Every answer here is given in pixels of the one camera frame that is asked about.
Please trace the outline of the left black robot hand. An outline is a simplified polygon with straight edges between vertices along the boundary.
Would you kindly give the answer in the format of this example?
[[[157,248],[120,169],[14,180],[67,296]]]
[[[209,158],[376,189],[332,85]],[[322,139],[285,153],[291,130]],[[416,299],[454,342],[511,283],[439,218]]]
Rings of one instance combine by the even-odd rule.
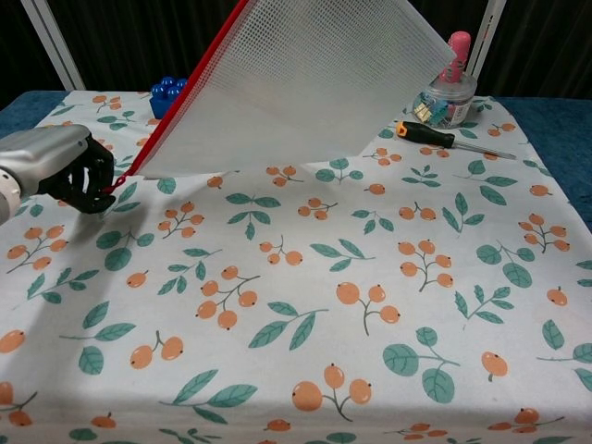
[[[114,178],[114,156],[92,135],[77,144],[83,145],[81,154],[40,181],[38,193],[48,194],[83,214],[103,213],[115,201],[106,191]]]

